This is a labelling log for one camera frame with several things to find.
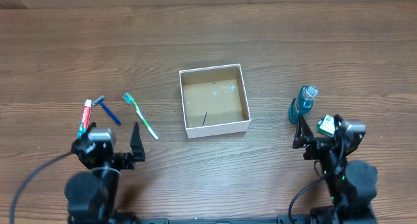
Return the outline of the blue mouthwash bottle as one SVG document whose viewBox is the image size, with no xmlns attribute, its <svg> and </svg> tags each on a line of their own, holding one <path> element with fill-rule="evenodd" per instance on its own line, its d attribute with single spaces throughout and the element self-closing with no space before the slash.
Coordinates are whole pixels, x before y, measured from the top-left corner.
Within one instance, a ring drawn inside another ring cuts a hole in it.
<svg viewBox="0 0 417 224">
<path fill-rule="evenodd" d="M 297 124 L 298 117 L 310 112 L 315 97 L 319 91 L 315 86 L 302 86 L 298 96 L 289 106 L 289 120 L 291 124 Z"/>
</svg>

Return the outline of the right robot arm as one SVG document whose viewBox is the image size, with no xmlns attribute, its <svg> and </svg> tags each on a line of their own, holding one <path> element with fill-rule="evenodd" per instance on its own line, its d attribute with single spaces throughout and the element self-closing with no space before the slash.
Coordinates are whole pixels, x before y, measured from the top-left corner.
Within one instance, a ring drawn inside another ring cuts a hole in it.
<svg viewBox="0 0 417 224">
<path fill-rule="evenodd" d="M 325 182 L 331 206 L 312 208 L 307 223 L 376 223 L 371 201 L 377 196 L 377 169 L 364 161 L 348 161 L 366 134 L 366 125 L 334 116 L 331 137 L 315 137 L 303 116 L 298 117 L 293 148 L 306 149 L 303 157 L 321 166 L 319 179 L 308 184 L 291 200 L 287 216 L 291 223 L 296 200 Z"/>
</svg>

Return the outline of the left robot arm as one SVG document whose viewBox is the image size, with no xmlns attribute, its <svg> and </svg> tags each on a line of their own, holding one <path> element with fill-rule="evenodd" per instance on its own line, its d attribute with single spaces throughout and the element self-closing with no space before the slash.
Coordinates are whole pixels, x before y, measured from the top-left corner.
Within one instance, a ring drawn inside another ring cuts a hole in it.
<svg viewBox="0 0 417 224">
<path fill-rule="evenodd" d="M 130 140 L 130 152 L 115 152 L 116 138 L 110 128 L 92 123 L 71 147 L 88 169 L 74 175 L 65 186 L 69 223 L 138 223 L 134 212 L 115 208 L 122 170 L 133 170 L 145 161 L 145 151 L 136 122 Z"/>
</svg>

